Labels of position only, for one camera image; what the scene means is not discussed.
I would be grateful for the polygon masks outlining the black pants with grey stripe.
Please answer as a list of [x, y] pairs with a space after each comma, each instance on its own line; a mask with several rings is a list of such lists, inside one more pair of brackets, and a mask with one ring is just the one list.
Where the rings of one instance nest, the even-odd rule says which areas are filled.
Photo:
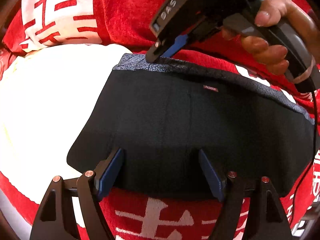
[[285, 196], [319, 146], [314, 120], [282, 92], [239, 74], [124, 54], [114, 66], [67, 163], [91, 170], [126, 152], [116, 187], [207, 199], [200, 150], [227, 170], [268, 176]]

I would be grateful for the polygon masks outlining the red folded quilt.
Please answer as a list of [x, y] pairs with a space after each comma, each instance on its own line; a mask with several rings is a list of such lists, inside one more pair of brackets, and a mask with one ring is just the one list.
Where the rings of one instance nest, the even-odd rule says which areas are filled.
[[[155, 41], [149, 30], [153, 14], [164, 0], [19, 0], [17, 13], [1, 42], [1, 61], [10, 57], [65, 43], [116, 43], [132, 52], [146, 52]], [[287, 16], [308, 48], [319, 58], [319, 27], [315, 16], [302, 11], [304, 0], [266, 0], [255, 23], [271, 26]], [[286, 69], [289, 49], [272, 46], [262, 38], [241, 37], [222, 28], [217, 38], [192, 45], [174, 58], [186, 61], [214, 59], [223, 55], [232, 61], [243, 60]]]

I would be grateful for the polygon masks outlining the red wedding bed blanket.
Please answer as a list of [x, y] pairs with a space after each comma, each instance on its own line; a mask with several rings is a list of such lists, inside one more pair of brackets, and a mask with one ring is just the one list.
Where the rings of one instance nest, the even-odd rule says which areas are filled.
[[[17, 57], [1, 61], [1, 80]], [[20, 193], [1, 172], [2, 202], [25, 224], [35, 219], [39, 203]], [[215, 200], [174, 200], [113, 189], [101, 208], [116, 239], [206, 239], [221, 204]]]

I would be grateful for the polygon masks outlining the white bed sheet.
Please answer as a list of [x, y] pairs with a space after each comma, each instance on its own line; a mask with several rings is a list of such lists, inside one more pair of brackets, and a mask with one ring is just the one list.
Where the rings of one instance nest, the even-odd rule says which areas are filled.
[[128, 49], [65, 44], [18, 57], [1, 80], [1, 172], [39, 203], [51, 179], [79, 172], [66, 158]]

